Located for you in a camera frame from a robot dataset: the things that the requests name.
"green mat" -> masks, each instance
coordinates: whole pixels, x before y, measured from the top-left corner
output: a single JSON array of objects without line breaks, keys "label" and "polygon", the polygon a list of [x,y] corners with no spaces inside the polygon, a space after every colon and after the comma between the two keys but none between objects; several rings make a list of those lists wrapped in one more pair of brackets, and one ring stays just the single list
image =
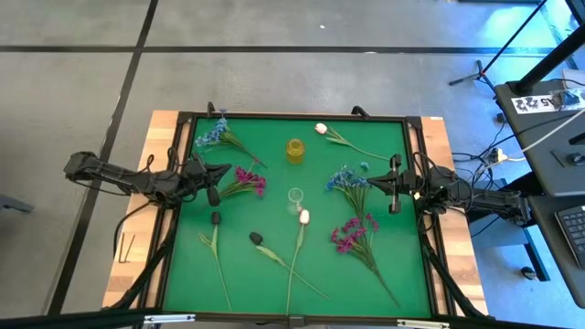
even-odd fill
[{"label": "green mat", "polygon": [[[216,120],[197,119],[195,137],[210,131]],[[229,291],[233,313],[284,314],[289,272],[261,255],[249,240],[252,231],[261,233],[264,246],[272,249],[289,265],[299,230],[298,217],[287,209],[288,191],[304,192],[302,206],[311,212],[296,271],[331,301],[292,281],[291,314],[332,316],[431,316],[420,243],[411,197],[401,196],[402,212],[388,214],[389,199],[376,188],[369,191],[366,210],[380,223],[373,249],[378,267],[397,296],[397,307],[382,289],[376,276],[348,254],[339,254],[330,242],[334,227],[342,227],[354,216],[339,191],[325,191],[329,176],[341,165],[359,168],[370,165],[364,176],[384,175],[388,163],[353,149],[327,141],[314,131],[317,121],[229,119],[229,127],[268,168],[256,164],[253,171],[267,178],[264,197],[242,193],[212,208],[205,193],[184,204],[178,222],[175,248],[165,292],[164,310],[227,313],[228,305],[210,249],[197,237],[209,237],[212,211],[219,211],[218,252]],[[406,159],[400,123],[324,122],[331,124],[348,141],[375,154]],[[284,146],[292,138],[305,143],[302,164],[289,164]],[[208,147],[193,150],[207,150]],[[236,165],[248,169],[249,156],[230,146],[215,146],[202,153],[210,164],[233,164],[219,189],[233,179]]]}]

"yellow cup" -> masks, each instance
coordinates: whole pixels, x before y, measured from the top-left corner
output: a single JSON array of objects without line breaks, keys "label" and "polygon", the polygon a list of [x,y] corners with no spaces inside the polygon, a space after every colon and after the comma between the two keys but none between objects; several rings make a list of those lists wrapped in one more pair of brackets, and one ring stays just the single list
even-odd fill
[{"label": "yellow cup", "polygon": [[304,143],[300,139],[293,138],[286,143],[286,158],[293,165],[298,165],[303,161]]}]

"keyboard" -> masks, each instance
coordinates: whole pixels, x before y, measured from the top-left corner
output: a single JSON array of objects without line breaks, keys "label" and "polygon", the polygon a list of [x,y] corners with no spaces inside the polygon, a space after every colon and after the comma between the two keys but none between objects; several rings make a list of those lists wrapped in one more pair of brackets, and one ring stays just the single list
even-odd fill
[{"label": "keyboard", "polygon": [[585,206],[559,211],[556,215],[577,265],[585,270]]}]

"wooden board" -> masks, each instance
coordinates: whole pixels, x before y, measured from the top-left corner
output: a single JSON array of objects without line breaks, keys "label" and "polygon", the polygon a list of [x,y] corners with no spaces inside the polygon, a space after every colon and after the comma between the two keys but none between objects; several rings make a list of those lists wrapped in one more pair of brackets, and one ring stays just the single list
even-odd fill
[{"label": "wooden board", "polygon": [[[139,168],[145,166],[146,159],[150,154],[154,154],[154,162],[151,166],[152,170],[158,171],[166,169],[166,151],[173,142],[177,116],[178,111],[153,112]],[[433,159],[437,165],[453,169],[451,147],[449,146],[449,140],[447,138],[447,131],[443,119],[422,118],[422,127],[429,157]],[[412,150],[418,150],[416,135],[414,133],[414,129],[410,129]],[[180,157],[183,156],[185,144],[186,129],[183,130],[181,143],[177,150]],[[127,211],[130,212],[134,210],[145,201],[146,200],[143,196],[132,196]],[[103,306],[110,306],[117,302],[144,268],[150,240],[154,230],[155,216],[156,207],[149,206],[129,218],[124,223],[122,227],[124,244],[123,246],[120,245],[120,242],[122,241],[121,234],[118,241],[118,251],[112,264],[110,280],[103,299]],[[162,234],[165,234],[169,218],[170,212],[167,212],[167,214],[165,214],[165,223]],[[465,216],[456,211],[449,210],[447,214],[441,215],[440,221],[443,244],[450,274],[453,276],[457,284],[459,284],[463,293],[465,293],[465,295],[472,301],[473,305],[475,305],[480,312],[487,313],[484,292],[479,278],[479,272],[473,254],[473,245]],[[132,246],[128,249],[132,236],[134,236],[134,241]],[[432,235],[429,235],[429,238],[434,245]],[[127,254],[126,262],[119,262],[120,253],[122,253],[122,260],[126,258]],[[151,280],[149,298],[146,301],[146,306],[154,306],[154,296],[158,289],[157,283],[159,276],[160,266]],[[433,277],[437,292],[439,311],[440,313],[447,313],[441,278],[434,271]],[[458,312],[460,315],[463,315],[461,310],[458,310]]]}]

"concrete floor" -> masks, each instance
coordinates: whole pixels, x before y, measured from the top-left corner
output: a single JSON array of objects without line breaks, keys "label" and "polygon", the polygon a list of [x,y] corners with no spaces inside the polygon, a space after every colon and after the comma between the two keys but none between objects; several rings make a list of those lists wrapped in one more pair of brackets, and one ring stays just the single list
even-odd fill
[{"label": "concrete floor", "polygon": [[[133,46],[148,4],[5,0],[0,4],[0,45]],[[563,5],[549,1],[548,15],[538,14],[513,46],[554,47],[555,34],[566,36],[574,28]],[[533,8],[437,0],[166,0],[157,7],[147,45],[499,47]],[[73,152],[99,151],[130,56],[0,53],[0,193],[36,206],[29,215],[0,212],[0,317],[42,310],[83,193],[64,179],[63,165]],[[111,161],[137,166],[152,110],[202,111],[207,101],[231,111],[347,113],[359,104],[371,114],[442,116],[452,149],[478,153],[499,129],[493,94],[481,83],[449,87],[447,81],[473,73],[477,59],[486,63],[490,58],[144,54]],[[575,59],[583,68],[580,58]],[[490,79],[495,84],[519,79],[540,59],[505,55],[490,69]],[[566,66],[550,77],[560,77],[562,68]],[[471,130],[478,138],[470,140]],[[509,134],[505,127],[501,136]],[[502,147],[507,154],[518,150],[513,140]],[[528,169],[526,163],[503,164],[495,175],[513,180]],[[126,204],[124,197],[99,197],[65,312],[101,306],[113,228]],[[507,321],[578,327],[585,323],[585,311],[572,301],[544,240],[533,230],[551,282],[517,276],[528,264],[522,247],[476,250],[490,314]]]}]

